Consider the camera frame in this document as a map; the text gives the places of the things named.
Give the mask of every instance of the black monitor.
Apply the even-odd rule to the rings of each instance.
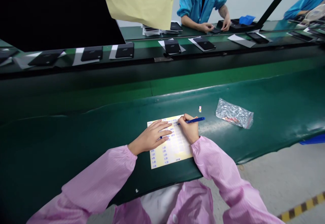
[[[0,1],[0,39],[22,51],[125,44],[105,0]]]

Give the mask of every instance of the hand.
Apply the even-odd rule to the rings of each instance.
[[[157,148],[159,145],[168,140],[168,137],[164,137],[168,134],[173,133],[169,130],[161,131],[165,128],[170,127],[172,124],[169,124],[167,121],[162,121],[161,119],[153,122],[149,127],[142,132],[132,143],[128,145],[129,150],[134,154],[138,155],[145,151],[150,151]]]
[[[205,32],[205,33],[208,33],[208,32],[211,32],[214,29],[214,27],[215,26],[212,25],[212,24],[202,23],[202,24],[199,24],[198,30],[202,31],[202,32]]]
[[[178,123],[181,125],[183,132],[189,142],[194,144],[199,139],[199,123],[193,122],[191,124],[187,124],[185,121],[192,120],[194,117],[191,117],[189,114],[184,114],[178,120]]]
[[[230,27],[230,24],[231,24],[231,20],[229,17],[226,17],[223,21],[223,26],[222,26],[222,29],[221,31],[223,32],[226,32],[229,30],[229,27]]]

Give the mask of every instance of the person's left hand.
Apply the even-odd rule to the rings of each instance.
[[[145,151],[150,151],[157,148],[159,145],[168,140],[168,137],[164,137],[173,133],[169,130],[161,131],[165,128],[170,127],[167,121],[162,121],[161,119],[153,122],[149,127],[142,132],[132,143],[128,145],[129,150],[134,154],[138,155]]]
[[[230,24],[231,24],[231,20],[229,17],[226,17],[223,21],[223,26],[222,26],[222,29],[221,31],[223,32],[226,32],[229,30],[229,27],[230,27]]]

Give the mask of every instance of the yellow paper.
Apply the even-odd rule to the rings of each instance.
[[[106,0],[114,19],[169,30],[174,0]]]
[[[181,116],[163,119],[163,121],[168,121],[173,124],[165,129],[173,133],[168,135],[169,140],[150,151],[151,169],[193,157],[191,144],[183,134],[181,126],[177,125],[178,119]],[[155,121],[147,122],[147,126],[149,127],[153,122]]]

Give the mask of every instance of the pink jacket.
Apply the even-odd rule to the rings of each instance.
[[[229,205],[224,223],[283,223],[268,213],[259,192],[240,178],[234,161],[213,141],[200,137],[192,145],[203,176],[213,179]],[[85,223],[105,211],[131,175],[137,157],[127,146],[108,150],[62,187],[27,223]],[[115,207],[113,223],[151,223],[140,198]],[[200,181],[183,183],[167,223],[215,223],[211,191]]]

